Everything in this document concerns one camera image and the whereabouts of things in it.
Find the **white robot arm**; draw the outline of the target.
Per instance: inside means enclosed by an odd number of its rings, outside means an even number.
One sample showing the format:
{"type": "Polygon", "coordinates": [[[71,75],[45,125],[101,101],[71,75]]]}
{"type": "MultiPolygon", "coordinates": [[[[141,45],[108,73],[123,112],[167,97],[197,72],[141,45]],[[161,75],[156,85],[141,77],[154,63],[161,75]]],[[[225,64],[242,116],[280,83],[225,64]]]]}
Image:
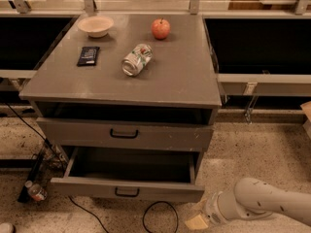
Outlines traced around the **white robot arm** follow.
{"type": "Polygon", "coordinates": [[[233,220],[256,220],[273,214],[311,225],[311,194],[277,188],[255,178],[243,178],[234,188],[214,193],[196,205],[196,214],[185,221],[190,230],[207,229],[233,220]]]}

